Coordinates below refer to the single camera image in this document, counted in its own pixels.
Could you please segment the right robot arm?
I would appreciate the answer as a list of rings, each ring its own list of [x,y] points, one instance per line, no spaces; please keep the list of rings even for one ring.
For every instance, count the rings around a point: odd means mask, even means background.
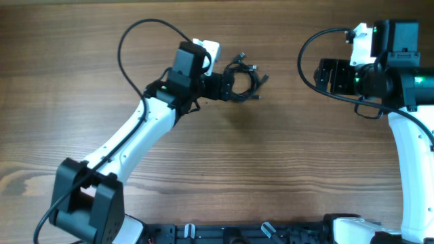
[[[313,90],[378,109],[395,139],[403,216],[398,230],[360,217],[334,217],[333,243],[433,242],[433,69],[420,65],[419,25],[414,20],[383,20],[346,28],[352,46],[348,60],[319,62]]]

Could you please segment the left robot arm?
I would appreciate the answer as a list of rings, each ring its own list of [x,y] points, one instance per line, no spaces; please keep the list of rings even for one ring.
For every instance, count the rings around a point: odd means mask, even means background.
[[[200,109],[198,100],[226,100],[227,86],[213,67],[218,42],[183,41],[173,66],[140,93],[134,114],[82,161],[57,169],[49,223],[82,243],[152,243],[146,224],[125,213],[123,189],[131,173],[180,120]]]

